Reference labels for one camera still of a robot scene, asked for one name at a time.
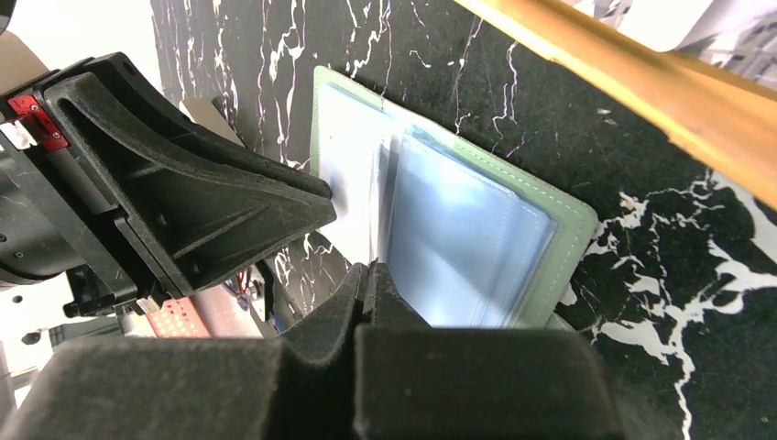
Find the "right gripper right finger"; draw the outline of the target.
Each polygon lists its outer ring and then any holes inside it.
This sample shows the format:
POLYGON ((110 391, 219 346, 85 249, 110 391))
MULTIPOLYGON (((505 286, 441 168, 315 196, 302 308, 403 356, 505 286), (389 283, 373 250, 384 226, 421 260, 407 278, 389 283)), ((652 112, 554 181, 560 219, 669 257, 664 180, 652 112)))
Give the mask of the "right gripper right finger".
POLYGON ((596 352, 548 329, 434 328, 384 264, 361 267, 354 331, 360 439, 622 439, 596 352))

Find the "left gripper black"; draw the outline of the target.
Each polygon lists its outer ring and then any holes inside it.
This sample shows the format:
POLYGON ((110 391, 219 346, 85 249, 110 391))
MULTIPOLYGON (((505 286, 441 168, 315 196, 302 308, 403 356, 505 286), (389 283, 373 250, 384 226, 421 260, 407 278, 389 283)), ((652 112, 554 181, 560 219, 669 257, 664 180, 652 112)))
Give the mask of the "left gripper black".
POLYGON ((148 314, 335 218, 322 180, 193 123, 115 53, 1 96, 1 279, 61 273, 69 317, 148 314))

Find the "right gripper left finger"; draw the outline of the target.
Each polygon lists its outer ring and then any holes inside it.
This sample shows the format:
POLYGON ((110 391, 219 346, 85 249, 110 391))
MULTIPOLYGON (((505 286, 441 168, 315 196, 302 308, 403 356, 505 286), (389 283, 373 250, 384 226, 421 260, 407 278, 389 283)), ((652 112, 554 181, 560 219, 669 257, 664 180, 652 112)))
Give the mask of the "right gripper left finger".
POLYGON ((368 270, 270 338, 91 337, 61 345, 4 439, 350 439, 368 270))

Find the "green card holder wallet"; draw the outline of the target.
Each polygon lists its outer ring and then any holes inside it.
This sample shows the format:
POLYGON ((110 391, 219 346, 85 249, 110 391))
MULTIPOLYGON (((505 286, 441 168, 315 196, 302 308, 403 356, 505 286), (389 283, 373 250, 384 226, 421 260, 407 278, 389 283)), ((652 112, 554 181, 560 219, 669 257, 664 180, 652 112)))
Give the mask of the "green card holder wallet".
POLYGON ((567 328, 555 309, 598 224, 588 204, 324 66, 310 164, 336 213, 322 235, 385 263, 430 325, 567 328))

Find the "tan oval tray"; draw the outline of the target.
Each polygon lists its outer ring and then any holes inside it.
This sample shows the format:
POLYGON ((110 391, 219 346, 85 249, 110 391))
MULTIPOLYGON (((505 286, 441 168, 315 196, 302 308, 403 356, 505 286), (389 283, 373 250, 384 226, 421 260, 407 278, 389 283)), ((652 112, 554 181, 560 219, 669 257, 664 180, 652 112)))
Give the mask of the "tan oval tray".
POLYGON ((680 52, 656 52, 562 1, 464 1, 519 44, 657 126, 776 205, 776 92, 680 52))

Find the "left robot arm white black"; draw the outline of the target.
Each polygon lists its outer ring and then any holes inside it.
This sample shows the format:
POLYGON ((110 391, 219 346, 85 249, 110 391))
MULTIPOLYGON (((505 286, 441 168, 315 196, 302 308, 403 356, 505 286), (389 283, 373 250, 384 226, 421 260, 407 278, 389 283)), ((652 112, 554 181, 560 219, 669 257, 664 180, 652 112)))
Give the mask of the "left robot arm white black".
POLYGON ((193 122, 117 52, 1 94, 1 340, 152 314, 332 222, 324 181, 193 122))

